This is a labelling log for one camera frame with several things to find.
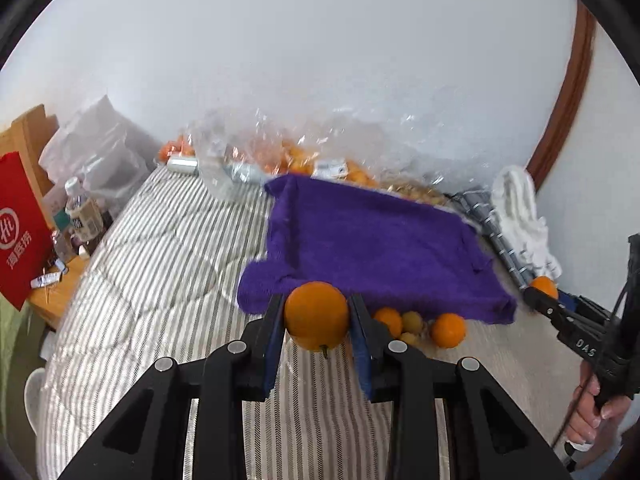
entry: white wall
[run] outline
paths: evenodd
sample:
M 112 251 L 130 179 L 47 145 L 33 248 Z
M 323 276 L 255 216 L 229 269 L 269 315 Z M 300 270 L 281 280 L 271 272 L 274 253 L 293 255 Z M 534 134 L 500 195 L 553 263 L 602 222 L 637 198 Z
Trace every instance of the white wall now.
M 612 310 L 626 280 L 627 237 L 640 231 L 640 87 L 598 28 L 586 91 L 538 195 L 559 284 Z
M 575 0 L 54 0 L 0 72 L 0 124 L 104 93 L 163 140 L 220 104 L 349 108 L 413 116 L 421 149 L 489 179 L 538 142 L 574 17 Z

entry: red paper bag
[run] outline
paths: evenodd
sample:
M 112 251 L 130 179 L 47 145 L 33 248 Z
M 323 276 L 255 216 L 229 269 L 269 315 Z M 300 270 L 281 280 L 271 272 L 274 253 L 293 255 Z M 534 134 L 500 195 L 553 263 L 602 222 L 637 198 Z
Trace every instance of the red paper bag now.
M 0 293 L 20 310 L 52 241 L 20 154 L 0 156 Z

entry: small bottle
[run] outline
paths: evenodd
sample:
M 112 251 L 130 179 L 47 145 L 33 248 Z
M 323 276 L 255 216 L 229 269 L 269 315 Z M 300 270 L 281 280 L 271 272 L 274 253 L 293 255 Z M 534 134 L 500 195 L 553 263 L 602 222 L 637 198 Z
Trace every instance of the small bottle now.
M 63 263 L 68 264 L 74 259 L 76 253 L 66 230 L 53 231 L 51 233 L 51 240 L 53 241 L 53 250 L 56 251 L 56 256 L 59 257 Z
M 71 218 L 74 233 L 81 242 L 88 242 L 102 232 L 102 216 L 95 200 L 87 195 L 76 176 L 65 183 L 65 212 Z

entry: round metal bolt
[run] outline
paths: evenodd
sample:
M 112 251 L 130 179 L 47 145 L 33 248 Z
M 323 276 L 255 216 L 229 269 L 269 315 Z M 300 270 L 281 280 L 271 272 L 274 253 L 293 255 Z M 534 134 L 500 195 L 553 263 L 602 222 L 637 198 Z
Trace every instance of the round metal bolt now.
M 170 357 L 161 357 L 154 363 L 156 370 L 165 372 L 174 365 L 174 360 Z
M 246 350 L 246 343 L 244 341 L 236 340 L 232 341 L 226 347 L 232 354 L 241 354 Z
M 401 354 L 402 352 L 406 352 L 407 345 L 404 341 L 398 341 L 397 339 L 394 339 L 389 343 L 388 348 L 396 354 Z
M 465 357 L 462 359 L 462 367 L 470 372 L 475 372 L 480 368 L 480 362 L 475 357 Z

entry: purple cloth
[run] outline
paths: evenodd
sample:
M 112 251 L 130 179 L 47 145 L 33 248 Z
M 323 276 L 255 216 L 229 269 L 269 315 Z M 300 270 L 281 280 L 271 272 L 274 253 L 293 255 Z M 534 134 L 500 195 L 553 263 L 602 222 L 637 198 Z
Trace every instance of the purple cloth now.
M 265 186 L 275 197 L 267 259 L 250 263 L 238 303 L 263 313 L 271 294 L 305 282 L 359 292 L 376 310 L 417 310 L 427 319 L 454 312 L 487 323 L 511 323 L 516 308 L 458 216 L 344 184 L 288 174 Z

